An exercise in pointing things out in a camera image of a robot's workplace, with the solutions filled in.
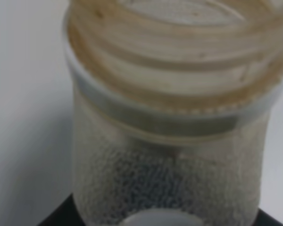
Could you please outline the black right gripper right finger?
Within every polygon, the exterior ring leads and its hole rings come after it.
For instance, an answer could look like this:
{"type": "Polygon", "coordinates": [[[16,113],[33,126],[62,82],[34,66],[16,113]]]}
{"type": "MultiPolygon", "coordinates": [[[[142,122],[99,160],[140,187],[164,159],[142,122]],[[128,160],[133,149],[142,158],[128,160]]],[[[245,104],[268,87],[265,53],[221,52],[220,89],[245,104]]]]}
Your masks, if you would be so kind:
{"type": "Polygon", "coordinates": [[[256,226],[283,226],[283,223],[276,220],[262,209],[259,209],[256,218],[256,226]]]}

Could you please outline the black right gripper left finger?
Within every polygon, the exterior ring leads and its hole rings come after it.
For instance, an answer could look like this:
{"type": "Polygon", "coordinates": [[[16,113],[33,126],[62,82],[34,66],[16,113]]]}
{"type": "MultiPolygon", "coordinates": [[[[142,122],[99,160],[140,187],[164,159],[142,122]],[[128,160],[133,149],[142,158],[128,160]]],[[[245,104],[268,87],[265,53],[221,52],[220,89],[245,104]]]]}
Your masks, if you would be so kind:
{"type": "Polygon", "coordinates": [[[66,200],[51,213],[39,226],[83,226],[83,221],[75,207],[73,196],[66,200]]]}

